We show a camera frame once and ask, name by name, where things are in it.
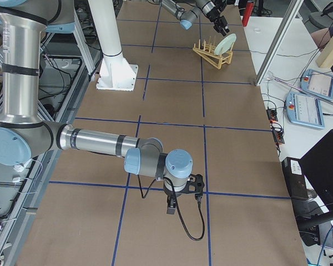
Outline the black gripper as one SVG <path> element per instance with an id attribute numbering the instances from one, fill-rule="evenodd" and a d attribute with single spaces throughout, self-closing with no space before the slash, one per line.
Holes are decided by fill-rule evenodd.
<path id="1" fill-rule="evenodd" d="M 180 192 L 173 193 L 172 190 L 169 190 L 166 186 L 163 186 L 163 190 L 167 195 L 167 214 L 175 214 L 176 210 L 176 198 L 181 196 Z"/>
<path id="2" fill-rule="evenodd" d="M 228 23 L 224 16 L 221 16 L 221 12 L 225 9 L 225 6 L 206 6 L 206 17 L 215 24 L 214 29 L 221 33 L 222 36 L 226 36 L 229 32 Z"/>

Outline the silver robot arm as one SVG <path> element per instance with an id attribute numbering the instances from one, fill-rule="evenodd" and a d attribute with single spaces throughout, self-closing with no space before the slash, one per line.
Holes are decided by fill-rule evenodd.
<path id="1" fill-rule="evenodd" d="M 3 109 L 0 163 L 14 166 L 50 150 L 84 150 L 122 157 L 125 171 L 163 181 L 168 211 L 190 192 L 193 160 L 184 150 L 163 152 L 158 139 L 76 129 L 38 116 L 41 34 L 74 23 L 73 1 L 0 1 L 3 24 Z"/>
<path id="2" fill-rule="evenodd" d="M 160 5 L 171 13 L 185 30 L 188 30 L 193 23 L 203 14 L 214 24 L 216 32 L 226 36 L 229 33 L 228 23 L 224 16 L 221 15 L 225 9 L 226 1 L 195 1 L 192 9 L 186 11 L 185 8 L 177 4 L 176 1 L 152 1 L 153 4 Z"/>

